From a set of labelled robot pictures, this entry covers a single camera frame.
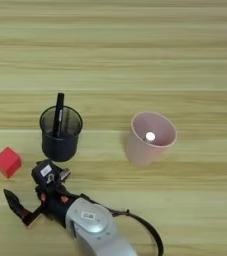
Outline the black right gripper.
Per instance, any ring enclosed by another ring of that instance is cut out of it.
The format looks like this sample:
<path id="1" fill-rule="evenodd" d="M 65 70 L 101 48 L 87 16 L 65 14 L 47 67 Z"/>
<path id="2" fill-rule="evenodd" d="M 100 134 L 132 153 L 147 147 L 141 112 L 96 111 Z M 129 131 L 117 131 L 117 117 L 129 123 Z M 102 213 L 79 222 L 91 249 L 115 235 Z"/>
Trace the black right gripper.
<path id="1" fill-rule="evenodd" d="M 59 168 L 59 178 L 64 182 L 71 174 L 68 168 Z M 3 190 L 9 208 L 22 220 L 26 227 L 29 227 L 43 213 L 50 219 L 57 221 L 66 227 L 66 215 L 69 207 L 74 203 L 79 195 L 71 194 L 67 189 L 60 185 L 51 188 L 49 191 L 43 190 L 40 186 L 36 187 L 37 196 L 40 201 L 44 201 L 34 211 L 27 210 L 19 201 L 19 198 L 11 191 Z"/>

